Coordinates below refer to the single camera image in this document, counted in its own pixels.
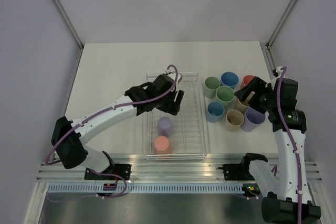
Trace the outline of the pink cup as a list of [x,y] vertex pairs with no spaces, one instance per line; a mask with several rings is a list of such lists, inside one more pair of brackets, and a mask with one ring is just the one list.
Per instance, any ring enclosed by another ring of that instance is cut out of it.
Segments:
[[153,151],[156,155],[172,154],[173,149],[169,139],[166,136],[158,136],[154,140]]
[[255,76],[253,75],[246,75],[243,77],[242,79],[242,82],[240,84],[240,89],[244,88],[245,86],[247,86],[251,81],[252,79],[254,78]]

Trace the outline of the beige cup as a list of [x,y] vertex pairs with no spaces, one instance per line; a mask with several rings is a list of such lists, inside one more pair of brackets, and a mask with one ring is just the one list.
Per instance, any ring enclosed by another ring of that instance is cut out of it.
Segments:
[[238,110],[230,110],[226,114],[225,129],[233,132],[237,131],[244,122],[244,115]]
[[240,111],[242,114],[246,112],[246,110],[249,108],[249,99],[246,99],[245,101],[241,101],[239,99],[236,100],[234,109]]

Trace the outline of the small purple cup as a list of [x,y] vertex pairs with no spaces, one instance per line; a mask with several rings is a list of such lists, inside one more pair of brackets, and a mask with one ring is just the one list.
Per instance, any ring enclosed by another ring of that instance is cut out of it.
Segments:
[[161,117],[157,123],[157,132],[159,135],[170,137],[174,132],[174,126],[168,117]]

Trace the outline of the green cup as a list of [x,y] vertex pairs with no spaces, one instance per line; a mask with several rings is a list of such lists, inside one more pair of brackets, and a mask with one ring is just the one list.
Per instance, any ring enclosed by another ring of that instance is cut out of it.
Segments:
[[208,77],[204,81],[204,95],[207,98],[214,98],[216,94],[216,90],[220,87],[220,80],[216,77]]
[[234,100],[234,90],[228,86],[221,86],[216,90],[215,99],[225,108],[229,107]]

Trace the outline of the large purple cup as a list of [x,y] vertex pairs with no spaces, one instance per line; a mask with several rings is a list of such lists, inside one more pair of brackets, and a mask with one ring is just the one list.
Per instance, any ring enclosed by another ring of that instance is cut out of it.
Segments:
[[244,132],[251,132],[264,123],[266,116],[253,108],[248,108],[244,114],[244,122],[241,129]]

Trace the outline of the light blue cup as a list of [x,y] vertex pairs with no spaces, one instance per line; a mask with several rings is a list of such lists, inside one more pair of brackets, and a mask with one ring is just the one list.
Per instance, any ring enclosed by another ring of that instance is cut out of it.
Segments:
[[218,122],[225,113],[225,107],[220,102],[211,102],[206,109],[206,119],[209,123]]

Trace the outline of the pink cup front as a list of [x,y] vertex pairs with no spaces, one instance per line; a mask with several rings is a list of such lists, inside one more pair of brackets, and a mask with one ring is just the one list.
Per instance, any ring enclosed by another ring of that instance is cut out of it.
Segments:
[[158,136],[154,140],[153,151],[156,155],[172,154],[173,149],[169,139],[166,136]]

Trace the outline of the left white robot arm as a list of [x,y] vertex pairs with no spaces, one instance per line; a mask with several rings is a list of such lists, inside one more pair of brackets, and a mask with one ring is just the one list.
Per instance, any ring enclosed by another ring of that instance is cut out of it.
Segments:
[[154,109],[177,115],[184,96],[184,91],[176,87],[181,80],[179,73],[161,74],[152,82],[131,87],[118,100],[91,115],[76,120],[59,118],[51,138],[58,162],[65,169],[82,166],[104,180],[112,178],[115,170],[112,158],[87,144],[110,127]]

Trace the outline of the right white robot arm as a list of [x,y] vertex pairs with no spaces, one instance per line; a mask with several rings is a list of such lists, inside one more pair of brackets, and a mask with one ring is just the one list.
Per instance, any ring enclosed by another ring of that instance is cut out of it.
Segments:
[[296,109],[297,91],[298,83],[288,78],[267,83],[254,77],[235,92],[240,101],[250,99],[250,108],[268,113],[277,143],[279,178],[261,154],[247,153],[239,167],[243,178],[256,181],[262,194],[261,213],[267,223],[314,223],[321,218],[321,208],[313,204],[306,179],[307,125],[304,112]]

